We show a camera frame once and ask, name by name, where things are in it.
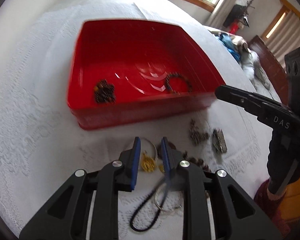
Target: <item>red plastic tray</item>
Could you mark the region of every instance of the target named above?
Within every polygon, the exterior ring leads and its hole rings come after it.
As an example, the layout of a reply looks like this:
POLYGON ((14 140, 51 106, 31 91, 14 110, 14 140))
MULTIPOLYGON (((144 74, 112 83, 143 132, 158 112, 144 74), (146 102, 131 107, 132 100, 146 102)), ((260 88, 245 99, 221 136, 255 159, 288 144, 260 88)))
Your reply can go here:
POLYGON ((204 109, 225 84, 202 49, 179 26, 143 20, 99 20, 83 24, 76 44, 68 106, 86 130, 139 122, 204 109), (181 79, 165 89, 165 77, 181 79), (114 84, 116 102, 97 104, 93 87, 114 84))

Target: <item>dark red cloth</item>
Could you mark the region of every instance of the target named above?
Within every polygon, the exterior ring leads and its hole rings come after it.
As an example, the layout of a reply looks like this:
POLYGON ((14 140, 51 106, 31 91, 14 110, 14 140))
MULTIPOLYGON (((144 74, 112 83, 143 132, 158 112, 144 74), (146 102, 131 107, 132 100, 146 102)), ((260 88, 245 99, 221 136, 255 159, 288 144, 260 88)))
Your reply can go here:
POLYGON ((288 224, 281 218, 281 212, 278 210, 278 207, 283 199, 279 200, 270 200, 267 194, 269 180, 262 183, 258 189, 254 201, 258 206, 263 210, 264 213, 271 219, 272 223, 280 230, 283 237, 286 237, 290 233, 290 227, 288 224))

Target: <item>wooden dresser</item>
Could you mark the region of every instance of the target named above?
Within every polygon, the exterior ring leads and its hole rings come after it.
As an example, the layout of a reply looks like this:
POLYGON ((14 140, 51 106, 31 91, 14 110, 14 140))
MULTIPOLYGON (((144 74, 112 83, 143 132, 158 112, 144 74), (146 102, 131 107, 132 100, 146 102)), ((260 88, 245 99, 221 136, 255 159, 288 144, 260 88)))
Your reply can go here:
POLYGON ((255 36, 249 42, 249 48, 258 54, 261 66, 267 73, 281 102, 284 105, 288 105, 288 80, 286 79, 286 73, 280 63, 265 46, 263 40, 259 36, 255 36))

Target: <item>white lace tablecloth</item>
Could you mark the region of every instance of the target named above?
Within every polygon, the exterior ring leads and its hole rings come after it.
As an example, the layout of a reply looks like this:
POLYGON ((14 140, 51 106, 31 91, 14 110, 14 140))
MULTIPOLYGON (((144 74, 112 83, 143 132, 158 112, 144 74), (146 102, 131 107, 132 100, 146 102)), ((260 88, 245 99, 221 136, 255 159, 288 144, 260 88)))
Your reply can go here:
MULTIPOLYGON (((267 179, 271 129, 243 109, 216 101, 201 112, 161 120, 84 131, 66 104, 67 82, 75 40, 87 19, 133 18, 174 23, 201 46, 228 85, 254 91, 242 69, 199 22, 167 0, 65 0, 29 29, 0 77, 0 215, 18 236, 23 226, 77 169, 88 172, 118 158, 135 136, 154 144, 167 136, 179 150, 202 157, 215 171, 223 168, 253 197, 267 179), (208 141, 194 147, 190 119, 210 133, 221 127, 228 153, 216 156, 208 141)), ((129 219, 161 174, 139 173, 136 190, 120 193, 119 239, 182 239, 182 210, 162 214, 140 236, 129 219)), ((179 201, 180 193, 167 205, 179 201)), ((136 219, 152 219, 149 203, 136 219)))

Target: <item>white curtain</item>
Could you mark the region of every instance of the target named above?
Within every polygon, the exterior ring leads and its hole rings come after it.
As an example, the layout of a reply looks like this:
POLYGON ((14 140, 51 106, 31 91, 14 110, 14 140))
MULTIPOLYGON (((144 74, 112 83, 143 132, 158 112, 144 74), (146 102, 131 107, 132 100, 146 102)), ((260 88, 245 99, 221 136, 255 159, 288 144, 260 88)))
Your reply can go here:
POLYGON ((219 0, 205 25, 221 29, 236 0, 219 0))
POLYGON ((285 69, 284 56, 300 47, 300 18, 290 11, 265 45, 285 69))

